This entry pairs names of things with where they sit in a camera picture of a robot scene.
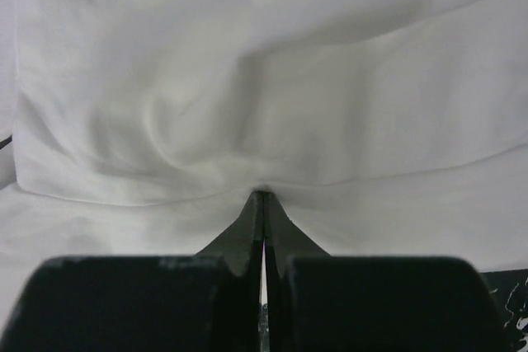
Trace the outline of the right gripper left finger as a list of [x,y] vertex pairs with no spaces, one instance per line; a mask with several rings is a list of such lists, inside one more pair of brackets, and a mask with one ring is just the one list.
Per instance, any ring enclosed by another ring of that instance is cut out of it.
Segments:
[[213,351],[260,349],[263,204],[263,193],[253,191],[236,220],[198,253],[221,259],[226,270],[214,308]]

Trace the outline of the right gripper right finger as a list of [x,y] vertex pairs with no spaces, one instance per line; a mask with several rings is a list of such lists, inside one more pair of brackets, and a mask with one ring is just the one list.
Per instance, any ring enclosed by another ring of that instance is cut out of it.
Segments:
[[271,351],[292,351],[288,264],[292,258],[329,254],[291,221],[275,194],[264,192],[262,198],[269,346]]

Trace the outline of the white daisy print t-shirt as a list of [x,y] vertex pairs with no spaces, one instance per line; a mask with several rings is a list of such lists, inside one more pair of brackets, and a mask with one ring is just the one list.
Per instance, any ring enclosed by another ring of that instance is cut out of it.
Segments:
[[527,263],[527,0],[1,0],[1,314],[275,192],[338,255]]

